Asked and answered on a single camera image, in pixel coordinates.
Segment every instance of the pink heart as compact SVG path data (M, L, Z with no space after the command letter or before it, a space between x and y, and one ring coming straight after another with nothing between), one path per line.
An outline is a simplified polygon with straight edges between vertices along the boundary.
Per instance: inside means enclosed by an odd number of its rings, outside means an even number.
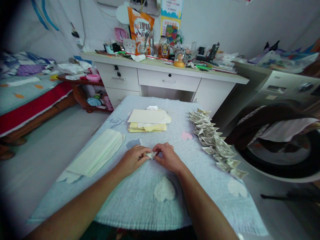
M186 132L186 131L183 131L183 132L181 133L181 138L182 138L183 140L188 140L188 139L192 140L192 139L193 139L193 135L192 135L191 133L188 133L188 132Z

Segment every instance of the wooden shelf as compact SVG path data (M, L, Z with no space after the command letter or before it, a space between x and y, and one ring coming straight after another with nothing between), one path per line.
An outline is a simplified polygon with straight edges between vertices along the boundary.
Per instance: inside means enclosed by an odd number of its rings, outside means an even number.
M62 75L58 76L57 78L60 81L69 82L71 84L74 98L82 106L82 108L87 111L87 113L92 113L93 111L113 112L113 111L109 111L107 108L102 109L102 108L98 108L95 106L90 106L90 104L87 102L86 93L84 92L83 88L80 85L80 84L84 84L84 85L104 87L102 81L96 83L96 82L90 82L88 80L69 80L69 79L66 79L66 75L67 74L62 74Z
M70 80L70 79L66 79L66 75L68 75L68 74L59 75L57 78L58 78L60 81L64 81L64 82L70 82L70 83L76 83L76 84L84 84L84 85L92 85L92 86L102 86L102 87L104 87L102 81L100 81L100 82L90 82L90 81L88 81L88 80Z

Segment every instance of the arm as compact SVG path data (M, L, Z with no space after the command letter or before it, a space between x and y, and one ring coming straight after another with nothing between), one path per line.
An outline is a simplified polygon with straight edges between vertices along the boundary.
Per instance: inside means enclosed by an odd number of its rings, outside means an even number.
M153 151L161 151L163 158L155 156L154 159L177 175L198 239L238 240L228 220L174 152L173 146L169 143L159 143L153 148Z
M149 159L144 156L145 152L151 150L139 145L128 150L114 169L54 213L25 239L79 239L115 187Z

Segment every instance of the white desk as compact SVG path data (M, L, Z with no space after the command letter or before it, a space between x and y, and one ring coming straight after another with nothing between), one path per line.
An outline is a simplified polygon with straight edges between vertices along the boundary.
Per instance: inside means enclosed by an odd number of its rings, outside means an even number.
M114 108L127 95L153 96L148 91L151 86L158 87L158 93L178 90L180 100L199 103L212 117L237 83L249 81L235 74L177 68L156 59L135 62L95 52L81 53L81 57L95 61Z

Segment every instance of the poster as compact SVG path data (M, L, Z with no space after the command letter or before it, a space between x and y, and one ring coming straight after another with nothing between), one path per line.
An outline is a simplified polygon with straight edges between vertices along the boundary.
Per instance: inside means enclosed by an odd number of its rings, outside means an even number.
M167 25L177 26L180 29L181 20L161 16L161 33L160 36L166 35Z
M161 15L181 19L183 0L162 0Z

